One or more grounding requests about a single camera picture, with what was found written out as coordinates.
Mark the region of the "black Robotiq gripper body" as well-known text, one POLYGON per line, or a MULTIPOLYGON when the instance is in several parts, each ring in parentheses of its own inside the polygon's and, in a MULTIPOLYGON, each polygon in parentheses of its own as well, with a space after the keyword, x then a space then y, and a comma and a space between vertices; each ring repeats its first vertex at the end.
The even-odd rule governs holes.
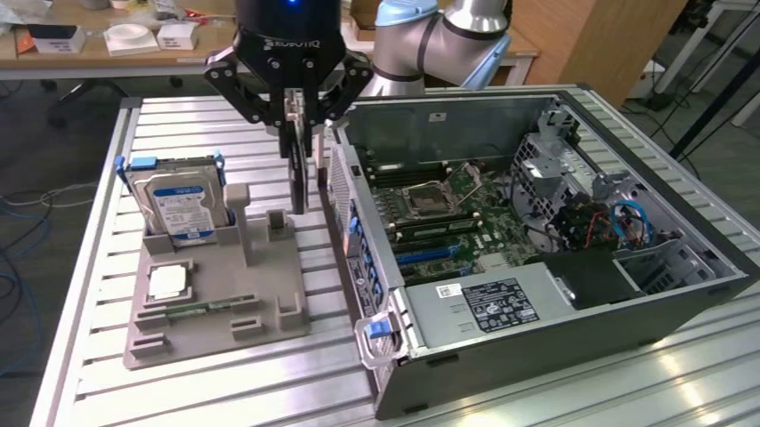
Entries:
POLYGON ((340 2, 238 0, 232 51, 237 61, 277 88, 319 85, 345 56, 340 2))

